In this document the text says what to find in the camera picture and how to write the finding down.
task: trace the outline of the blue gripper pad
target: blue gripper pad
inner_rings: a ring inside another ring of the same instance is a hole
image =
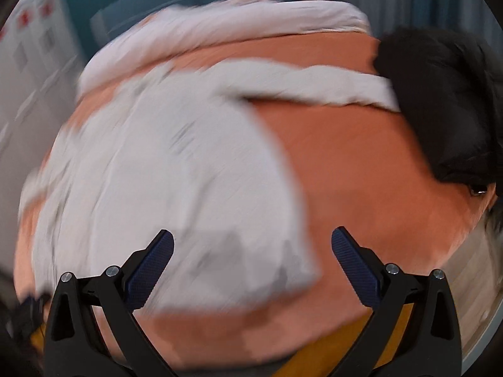
[[[332,251],[361,303],[376,310],[381,303],[379,279],[360,254],[353,237],[339,227],[332,233]]]
[[[163,274],[174,252],[174,238],[168,231],[149,245],[142,261],[124,285],[124,301],[130,312],[142,308]]]

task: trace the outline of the orange bed sheet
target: orange bed sheet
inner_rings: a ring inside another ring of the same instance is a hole
[[[303,67],[325,64],[374,73],[377,43],[355,32],[281,36],[199,49],[174,61],[181,69],[230,57],[264,57]],[[67,128],[77,128],[109,102],[119,84],[88,94]],[[492,190],[485,197],[472,197],[466,186],[437,182],[400,114],[357,105],[252,102],[302,185],[310,242],[323,275],[310,290],[247,313],[138,316],[147,336],[175,368],[280,358],[365,316],[331,252],[334,228],[344,225],[384,262],[427,274],[449,259],[492,198]],[[33,290],[31,237],[42,205],[43,199],[30,206],[20,224],[14,269],[20,295]],[[119,353],[102,319],[100,325],[112,353]]]

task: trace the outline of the white garment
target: white garment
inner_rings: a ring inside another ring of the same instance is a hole
[[[139,67],[203,46],[322,31],[369,32],[366,15],[341,1],[229,0],[170,6],[103,47],[86,65],[79,97]]]
[[[303,202],[243,98],[397,111],[388,81],[254,59],[169,70],[124,83],[79,131],[62,131],[27,180],[21,211],[48,192],[34,236],[37,290],[54,289],[65,271],[121,265],[160,229],[174,234],[175,250],[151,309],[248,308],[311,286],[318,272]]]

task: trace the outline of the black fabric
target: black fabric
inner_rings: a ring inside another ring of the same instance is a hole
[[[434,176],[503,192],[503,68],[476,37],[404,29],[383,38],[374,67],[391,80]]]

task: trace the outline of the white sleeve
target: white sleeve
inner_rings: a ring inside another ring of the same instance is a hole
[[[359,103],[399,112],[388,79],[327,65],[300,68],[263,59],[224,60],[202,72],[214,94],[321,105]]]

